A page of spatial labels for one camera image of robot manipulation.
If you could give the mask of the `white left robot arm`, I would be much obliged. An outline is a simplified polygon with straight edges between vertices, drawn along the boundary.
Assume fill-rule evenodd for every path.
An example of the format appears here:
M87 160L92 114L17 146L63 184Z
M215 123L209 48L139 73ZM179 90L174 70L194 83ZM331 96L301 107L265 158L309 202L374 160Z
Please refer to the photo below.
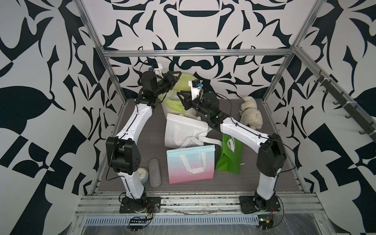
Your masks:
M161 74L152 70L143 72L142 88L136 98L131 117L115 137L106 140L108 166L117 173L125 187L125 196L120 199L122 213L146 211L146 190L138 173L142 159L137 147L138 138L160 103L159 96L172 90L181 75L180 71Z

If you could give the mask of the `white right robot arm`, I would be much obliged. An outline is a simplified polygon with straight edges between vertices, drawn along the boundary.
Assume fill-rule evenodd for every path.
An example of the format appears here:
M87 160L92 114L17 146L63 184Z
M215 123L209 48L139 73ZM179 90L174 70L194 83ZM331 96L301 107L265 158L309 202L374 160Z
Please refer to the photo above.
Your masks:
M191 92L182 91L177 96L185 110L193 108L206 118L209 127L234 137L257 153L257 168L260 171L258 187L253 196L239 197L241 211L244 214L278 212L281 202L275 186L287 158L280 136L267 135L235 121L220 110L214 93L208 92L194 98Z

